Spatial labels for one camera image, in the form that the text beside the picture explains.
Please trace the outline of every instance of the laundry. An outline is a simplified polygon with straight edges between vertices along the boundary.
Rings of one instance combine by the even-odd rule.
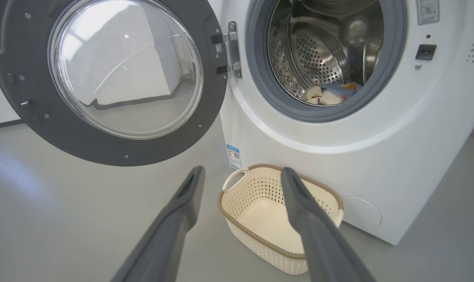
[[[315,84],[306,89],[301,100],[314,105],[336,105],[351,98],[361,88],[355,82]]]

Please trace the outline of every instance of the basket handle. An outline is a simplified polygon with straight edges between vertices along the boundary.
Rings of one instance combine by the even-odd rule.
[[[239,173],[244,173],[244,176],[239,179],[237,181],[237,183],[233,184],[232,187],[230,187],[230,189],[227,189],[228,188],[228,185],[230,184],[230,181],[232,181],[232,179]],[[237,186],[246,176],[247,174],[249,173],[249,170],[247,168],[241,168],[240,170],[236,170],[234,171],[232,174],[230,174],[230,176],[226,179],[225,181],[225,184],[223,185],[223,191],[225,191],[225,193],[231,191],[233,188],[235,188],[235,186]]]

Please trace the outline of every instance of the qr code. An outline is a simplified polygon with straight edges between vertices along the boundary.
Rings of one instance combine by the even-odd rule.
[[[216,54],[221,53],[223,53],[223,47],[221,47],[221,44],[216,44]]]

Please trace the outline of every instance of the door latch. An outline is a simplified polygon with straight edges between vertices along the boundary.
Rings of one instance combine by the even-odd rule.
[[[437,45],[420,44],[416,59],[431,60],[436,51]]]
[[[240,53],[238,47],[238,31],[237,22],[228,23],[228,34],[218,34],[211,36],[211,43],[213,45],[226,43],[228,50],[228,65],[216,69],[217,75],[233,72],[235,77],[242,77],[242,70],[240,69]]]

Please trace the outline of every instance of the door glass window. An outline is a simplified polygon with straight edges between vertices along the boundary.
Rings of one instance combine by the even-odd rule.
[[[200,100],[203,73],[191,36],[155,0],[82,0],[54,27],[54,82],[81,118],[129,139],[163,136]]]

